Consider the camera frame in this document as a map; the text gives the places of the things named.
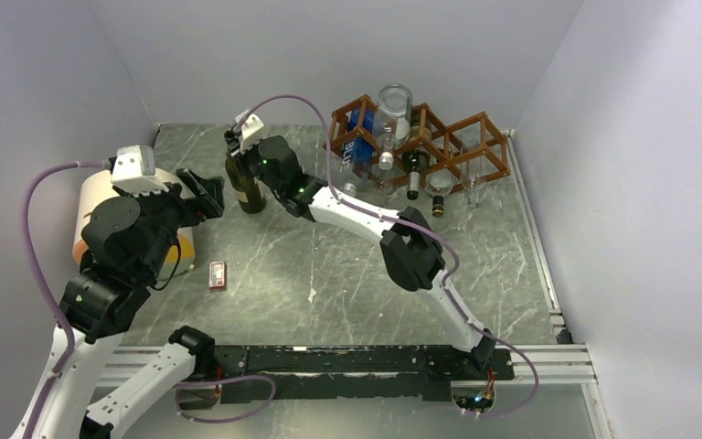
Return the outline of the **blue square bottle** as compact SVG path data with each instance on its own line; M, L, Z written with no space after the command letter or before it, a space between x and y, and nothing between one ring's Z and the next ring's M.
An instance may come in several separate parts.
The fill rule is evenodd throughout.
M356 197L361 189L373 184L371 175L377 171L373 165L374 147L363 137L349 140L341 146L340 166L334 185L344 194Z

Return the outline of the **clear round glass bottle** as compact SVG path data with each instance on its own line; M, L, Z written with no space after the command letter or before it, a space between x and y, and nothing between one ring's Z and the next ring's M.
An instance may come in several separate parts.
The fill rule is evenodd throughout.
M379 204L384 204L388 197L396 190L393 181L401 175L398 167L384 170L379 164L374 164L369 168L368 185L373 191Z

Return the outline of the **brown wooden wine rack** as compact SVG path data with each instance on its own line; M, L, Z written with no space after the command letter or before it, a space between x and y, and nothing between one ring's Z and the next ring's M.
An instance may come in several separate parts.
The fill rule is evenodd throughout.
M363 137L374 147L373 165L378 164L380 147L372 134L377 109L378 106L372 98L364 94L332 111L330 145L336 156L340 158L343 143ZM404 187L409 182L402 155L419 146L423 146L430 154L430 163L421 173L420 188L425 187L429 174L448 169L456 178L452 193L463 191L460 163L475 156L475 153L461 153L465 145L480 145L481 151L485 153L490 165L489 171L484 175L486 182L511 174L508 160L509 142L487 112L479 112L456 123L447 124L437 116L429 104L421 103L415 105L411 116L420 117L420 134L424 134L426 127L431 130L431 140L408 139L407 143L396 149L394 166L401 171L401 175L393 181L396 187Z

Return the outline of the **dark green labelled wine bottle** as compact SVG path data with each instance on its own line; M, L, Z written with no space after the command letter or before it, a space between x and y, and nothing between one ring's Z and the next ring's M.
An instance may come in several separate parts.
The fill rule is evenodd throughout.
M431 130L426 127L424 134L420 134L420 117L414 116L410 121L409 140L414 139L431 140ZM421 173L428 167L430 163L430 154L423 146L419 146L410 152L402 155L403 165L408 173L408 188L406 196L408 200L416 200L420 194L420 177Z

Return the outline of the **clear square gold-label bottle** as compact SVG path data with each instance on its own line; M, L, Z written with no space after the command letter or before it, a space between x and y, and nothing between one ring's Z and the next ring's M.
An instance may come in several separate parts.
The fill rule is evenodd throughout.
M426 191L432 199L431 213L440 218L444 213L445 199L452 193L455 177L448 169L442 169L428 175Z

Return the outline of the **clear bottle silver cap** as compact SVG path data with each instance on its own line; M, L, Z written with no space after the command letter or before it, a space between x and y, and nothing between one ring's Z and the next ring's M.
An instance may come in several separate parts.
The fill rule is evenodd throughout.
M475 153L473 158L461 162L459 168L467 207L469 209L477 209L480 206L486 185L484 175L489 171L490 165L485 153L481 151L480 145L465 145L461 153L463 155Z

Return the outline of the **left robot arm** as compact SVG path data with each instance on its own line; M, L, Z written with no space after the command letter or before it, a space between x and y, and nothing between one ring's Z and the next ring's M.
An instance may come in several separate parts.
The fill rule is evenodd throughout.
M82 235L89 248L79 272L50 306L57 324L42 379L14 430L16 438L121 438L175 385L219 377L214 339L181 327L124 384L94 401L99 378L158 274L181 228L219 218L222 177L189 169L177 182L135 196L118 190L99 204Z

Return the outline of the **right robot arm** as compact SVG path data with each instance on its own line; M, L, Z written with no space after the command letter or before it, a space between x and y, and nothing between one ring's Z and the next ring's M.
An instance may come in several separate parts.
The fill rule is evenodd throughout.
M495 341L455 289L438 236L418 209L383 209L339 192L305 173L282 136L245 145L241 134L228 130L225 141L240 173L263 183L291 215L336 226L378 245L390 280L419 294L438 317L451 346L459 351L456 364L464 377L477 379L490 369Z

